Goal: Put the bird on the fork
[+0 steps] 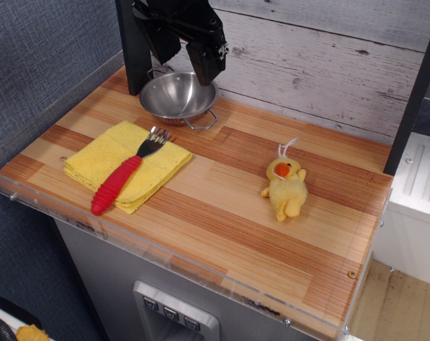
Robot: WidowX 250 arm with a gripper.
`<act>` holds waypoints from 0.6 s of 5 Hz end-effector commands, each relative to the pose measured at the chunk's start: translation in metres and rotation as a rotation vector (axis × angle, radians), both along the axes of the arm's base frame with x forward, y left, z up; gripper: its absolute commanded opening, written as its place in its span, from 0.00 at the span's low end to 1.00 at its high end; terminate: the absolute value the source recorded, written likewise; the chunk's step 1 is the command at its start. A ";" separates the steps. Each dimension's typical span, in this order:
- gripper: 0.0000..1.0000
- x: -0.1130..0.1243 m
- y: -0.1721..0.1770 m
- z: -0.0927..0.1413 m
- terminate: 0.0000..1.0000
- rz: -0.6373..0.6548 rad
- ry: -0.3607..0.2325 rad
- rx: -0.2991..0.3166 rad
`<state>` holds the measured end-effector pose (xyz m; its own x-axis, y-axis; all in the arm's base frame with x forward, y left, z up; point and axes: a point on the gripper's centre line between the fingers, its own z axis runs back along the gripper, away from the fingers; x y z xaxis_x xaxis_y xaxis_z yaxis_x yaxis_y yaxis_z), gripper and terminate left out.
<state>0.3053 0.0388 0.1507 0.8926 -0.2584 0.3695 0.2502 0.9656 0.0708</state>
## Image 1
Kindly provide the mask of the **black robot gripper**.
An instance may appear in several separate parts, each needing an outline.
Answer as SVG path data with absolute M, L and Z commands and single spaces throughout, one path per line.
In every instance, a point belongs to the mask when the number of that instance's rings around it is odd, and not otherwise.
M 160 64 L 177 55 L 184 40 L 201 86 L 210 85 L 225 71 L 228 48 L 223 24 L 208 1 L 135 1 L 132 10 Z

